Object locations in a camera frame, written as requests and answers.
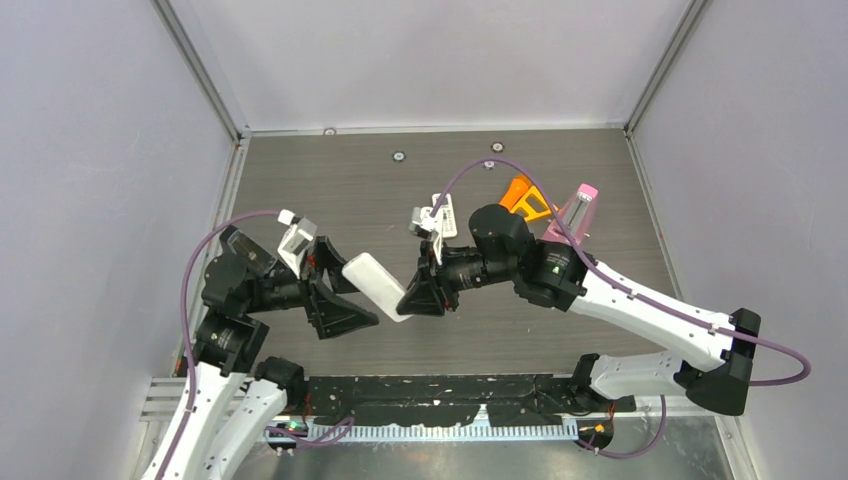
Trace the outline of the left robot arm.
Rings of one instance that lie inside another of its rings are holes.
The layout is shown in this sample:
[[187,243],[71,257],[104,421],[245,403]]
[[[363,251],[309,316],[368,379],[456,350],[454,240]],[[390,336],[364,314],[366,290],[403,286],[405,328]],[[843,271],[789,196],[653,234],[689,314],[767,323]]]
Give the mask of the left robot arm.
[[193,378],[186,382],[146,479],[230,479],[271,420],[307,398],[302,366],[258,361],[269,328],[258,312],[301,309],[321,340],[376,326],[376,314],[346,300],[342,256],[319,236],[299,277],[239,229],[219,237],[223,252],[204,272],[207,313],[195,332]]

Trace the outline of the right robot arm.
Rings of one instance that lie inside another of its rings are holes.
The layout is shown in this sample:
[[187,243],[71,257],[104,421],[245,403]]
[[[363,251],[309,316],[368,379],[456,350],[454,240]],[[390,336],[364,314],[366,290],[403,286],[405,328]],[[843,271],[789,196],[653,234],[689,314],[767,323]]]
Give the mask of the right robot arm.
[[629,357],[584,354],[571,397],[584,410],[628,396],[683,395],[713,413],[744,413],[761,318],[740,308],[710,312],[649,290],[589,254],[540,240],[498,204],[469,220],[474,243],[448,247],[441,223],[416,207],[410,228],[421,237],[416,272],[396,305],[401,316],[442,317],[463,290],[510,282],[529,304],[606,321],[661,347]]

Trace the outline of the white grey remote control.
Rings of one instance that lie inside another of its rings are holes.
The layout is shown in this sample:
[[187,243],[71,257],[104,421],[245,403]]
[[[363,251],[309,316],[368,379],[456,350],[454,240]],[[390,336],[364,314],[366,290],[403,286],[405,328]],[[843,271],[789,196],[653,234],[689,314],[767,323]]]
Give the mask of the white grey remote control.
[[411,318],[397,310],[406,290],[371,254],[363,252],[349,260],[342,275],[395,323]]

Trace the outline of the white beige remote control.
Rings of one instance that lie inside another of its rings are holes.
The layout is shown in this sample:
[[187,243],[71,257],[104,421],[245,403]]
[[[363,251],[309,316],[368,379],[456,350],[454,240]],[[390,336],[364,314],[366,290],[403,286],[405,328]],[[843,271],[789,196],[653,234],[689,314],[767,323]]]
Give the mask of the white beige remote control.
[[455,216],[453,200],[450,194],[446,195],[445,200],[443,201],[439,213],[442,215],[441,220],[441,235],[443,239],[452,239],[458,236],[458,226],[457,220]]

